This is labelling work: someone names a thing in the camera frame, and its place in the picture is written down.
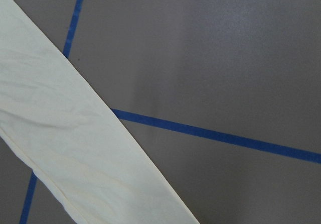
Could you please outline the cream long-sleeve printed shirt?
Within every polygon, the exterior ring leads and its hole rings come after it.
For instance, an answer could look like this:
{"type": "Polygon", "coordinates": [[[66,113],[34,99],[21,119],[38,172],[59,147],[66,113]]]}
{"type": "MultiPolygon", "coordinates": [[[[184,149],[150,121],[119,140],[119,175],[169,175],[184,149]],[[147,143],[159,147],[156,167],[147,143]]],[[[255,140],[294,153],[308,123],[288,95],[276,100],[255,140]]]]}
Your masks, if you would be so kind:
{"type": "Polygon", "coordinates": [[[14,0],[1,0],[1,138],[76,223],[197,223],[116,115],[14,0]]]}

